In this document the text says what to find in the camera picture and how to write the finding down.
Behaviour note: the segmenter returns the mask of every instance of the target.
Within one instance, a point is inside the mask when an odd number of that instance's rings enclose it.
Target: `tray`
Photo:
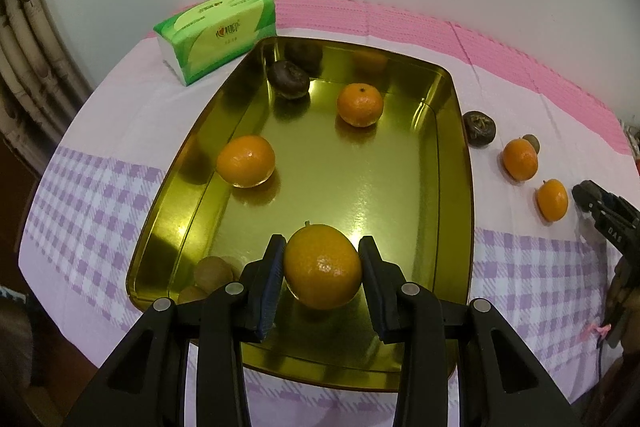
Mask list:
[[[322,47],[321,72],[308,99],[289,102],[275,95],[265,71],[295,39],[258,42],[197,119],[143,227],[127,274],[130,299],[144,310],[159,297],[177,298],[206,255],[239,273],[262,256],[272,233],[288,238],[311,221],[335,227],[356,247],[373,235],[407,280],[466,303],[473,191],[450,74],[375,48],[304,39]],[[385,96],[371,128],[336,115],[338,93],[351,82]],[[214,171],[223,146],[244,134],[264,136],[276,153],[276,171],[252,189],[231,188]],[[242,356],[248,367],[289,380],[396,391],[402,346],[380,343],[362,288],[343,308],[314,312],[285,284],[273,330],[260,346],[243,344]]]

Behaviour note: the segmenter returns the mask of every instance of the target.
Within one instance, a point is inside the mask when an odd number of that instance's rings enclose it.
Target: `beige curtain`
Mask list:
[[[42,174],[91,94],[41,0],[0,0],[0,133]]]

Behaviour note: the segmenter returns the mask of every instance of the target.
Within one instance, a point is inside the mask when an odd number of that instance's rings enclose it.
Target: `metal tray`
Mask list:
[[[272,91],[265,71],[293,39],[259,42],[194,124],[134,252],[132,302],[143,310],[159,297],[177,298],[207,255],[239,273],[262,256],[272,233],[290,237],[311,221],[335,227],[356,247],[372,235],[407,280],[466,303],[473,192],[450,74],[404,55],[305,39],[322,47],[321,72],[306,101],[288,102]],[[351,82],[385,93],[384,113],[371,128],[337,117],[338,93]],[[214,171],[223,146],[244,134],[264,136],[276,153],[272,177],[251,189],[232,188]],[[396,391],[402,346],[380,343],[362,288],[343,308],[314,312],[283,285],[273,330],[260,346],[243,344],[242,355],[248,367],[290,380]]]

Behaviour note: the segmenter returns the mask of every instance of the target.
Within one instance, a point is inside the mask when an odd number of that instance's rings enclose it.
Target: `green and white package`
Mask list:
[[[273,0],[210,0],[154,26],[162,58],[189,86],[276,34]]]

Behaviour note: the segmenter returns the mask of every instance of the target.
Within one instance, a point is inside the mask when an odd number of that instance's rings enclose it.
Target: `silver bolt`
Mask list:
[[[400,289],[405,295],[418,295],[420,293],[420,286],[412,282],[404,283]]]
[[[239,282],[230,282],[225,286],[225,292],[229,295],[238,295],[244,291],[244,286]]]
[[[476,299],[474,301],[474,308],[481,313],[486,313],[491,309],[491,302],[485,299]]]
[[[170,306],[171,306],[171,301],[166,297],[161,297],[159,299],[156,299],[156,301],[154,302],[154,309],[157,312],[163,312],[165,310],[168,310]]]

